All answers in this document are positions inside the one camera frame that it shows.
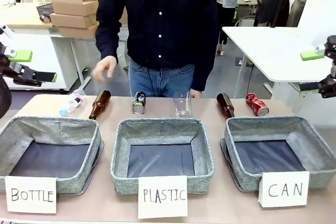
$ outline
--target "plastic label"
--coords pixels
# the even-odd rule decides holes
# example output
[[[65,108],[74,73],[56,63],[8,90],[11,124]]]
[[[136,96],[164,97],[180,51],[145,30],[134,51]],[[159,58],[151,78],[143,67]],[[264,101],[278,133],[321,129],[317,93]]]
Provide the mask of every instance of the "plastic label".
[[[139,177],[138,218],[188,216],[187,177]]]

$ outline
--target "cardboard box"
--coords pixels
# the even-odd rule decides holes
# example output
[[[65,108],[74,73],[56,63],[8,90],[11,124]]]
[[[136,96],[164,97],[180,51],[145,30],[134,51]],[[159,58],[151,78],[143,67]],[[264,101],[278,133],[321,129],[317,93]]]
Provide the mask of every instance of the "cardboard box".
[[[54,26],[61,26],[61,27],[88,28],[97,23],[95,14],[82,17],[82,16],[53,13],[50,14],[50,18]]]
[[[72,28],[72,27],[59,27],[59,33],[67,38],[75,39],[94,39],[98,23],[88,28]]]
[[[57,14],[89,16],[98,9],[97,0],[51,0],[54,12]]]

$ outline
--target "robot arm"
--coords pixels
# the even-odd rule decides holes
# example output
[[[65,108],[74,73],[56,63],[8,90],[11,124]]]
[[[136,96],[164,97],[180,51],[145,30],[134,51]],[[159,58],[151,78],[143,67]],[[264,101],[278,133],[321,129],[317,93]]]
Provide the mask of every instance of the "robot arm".
[[[318,89],[322,98],[336,97],[336,35],[329,36],[324,44],[324,55],[332,59],[330,74],[319,82],[299,85],[301,91]]]
[[[2,34],[9,38],[14,37],[14,33],[6,25],[0,25],[0,35]],[[38,72],[11,61],[11,58],[16,55],[16,50],[6,47],[0,41],[0,119],[8,111],[12,102],[10,90],[3,76],[12,78],[15,84],[36,87],[41,87],[43,82],[56,81],[56,73]]]

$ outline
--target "brown glass bottle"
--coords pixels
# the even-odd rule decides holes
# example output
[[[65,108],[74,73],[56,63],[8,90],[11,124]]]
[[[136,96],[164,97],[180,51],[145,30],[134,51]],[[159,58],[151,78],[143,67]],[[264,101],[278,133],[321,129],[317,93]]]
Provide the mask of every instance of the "brown glass bottle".
[[[99,95],[96,97],[95,101],[92,105],[92,111],[89,116],[89,119],[95,120],[99,114],[101,114],[105,108],[107,107],[107,104],[109,104],[111,98],[111,93],[108,90],[102,90],[100,91]]]
[[[235,108],[233,107],[229,96],[226,93],[220,93],[217,96],[219,109],[223,116],[233,118],[235,116]]]

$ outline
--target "label card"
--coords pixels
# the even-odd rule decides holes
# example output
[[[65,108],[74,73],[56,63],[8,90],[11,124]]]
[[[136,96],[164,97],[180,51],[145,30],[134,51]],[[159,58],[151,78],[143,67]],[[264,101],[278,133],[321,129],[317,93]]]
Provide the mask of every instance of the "label card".
[[[7,211],[56,213],[56,178],[6,176]]]
[[[309,172],[263,173],[259,184],[262,207],[290,207],[307,204]]]
[[[187,177],[139,177],[138,218],[188,216]]]

